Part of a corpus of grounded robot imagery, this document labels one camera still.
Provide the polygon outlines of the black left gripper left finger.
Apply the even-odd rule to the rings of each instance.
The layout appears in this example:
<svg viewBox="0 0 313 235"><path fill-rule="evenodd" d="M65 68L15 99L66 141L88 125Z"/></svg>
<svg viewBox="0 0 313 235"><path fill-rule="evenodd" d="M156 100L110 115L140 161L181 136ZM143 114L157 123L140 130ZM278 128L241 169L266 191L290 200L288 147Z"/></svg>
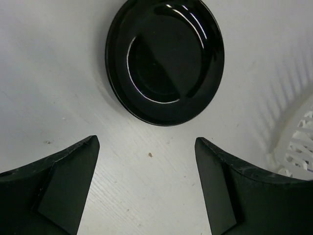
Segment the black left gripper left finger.
<svg viewBox="0 0 313 235"><path fill-rule="evenodd" d="M0 175L2 235L75 235L99 154L97 136Z"/></svg>

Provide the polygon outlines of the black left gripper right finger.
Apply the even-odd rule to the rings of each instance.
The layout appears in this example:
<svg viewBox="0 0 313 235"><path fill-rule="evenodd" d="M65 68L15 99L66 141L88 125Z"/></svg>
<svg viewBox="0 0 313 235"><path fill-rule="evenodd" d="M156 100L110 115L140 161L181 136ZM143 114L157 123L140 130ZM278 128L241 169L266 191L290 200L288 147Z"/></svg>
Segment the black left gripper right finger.
<svg viewBox="0 0 313 235"><path fill-rule="evenodd" d="M195 155L212 234L312 234L312 181L257 167L205 138Z"/></svg>

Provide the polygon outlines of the black round plate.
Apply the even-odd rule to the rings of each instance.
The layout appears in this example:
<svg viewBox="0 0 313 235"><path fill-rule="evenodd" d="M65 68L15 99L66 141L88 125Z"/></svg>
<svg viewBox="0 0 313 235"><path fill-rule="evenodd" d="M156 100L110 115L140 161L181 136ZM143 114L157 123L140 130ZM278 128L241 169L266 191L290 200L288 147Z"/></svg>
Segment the black round plate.
<svg viewBox="0 0 313 235"><path fill-rule="evenodd" d="M201 0L128 0L106 40L111 88L136 118L175 126L199 115L224 70L219 25Z"/></svg>

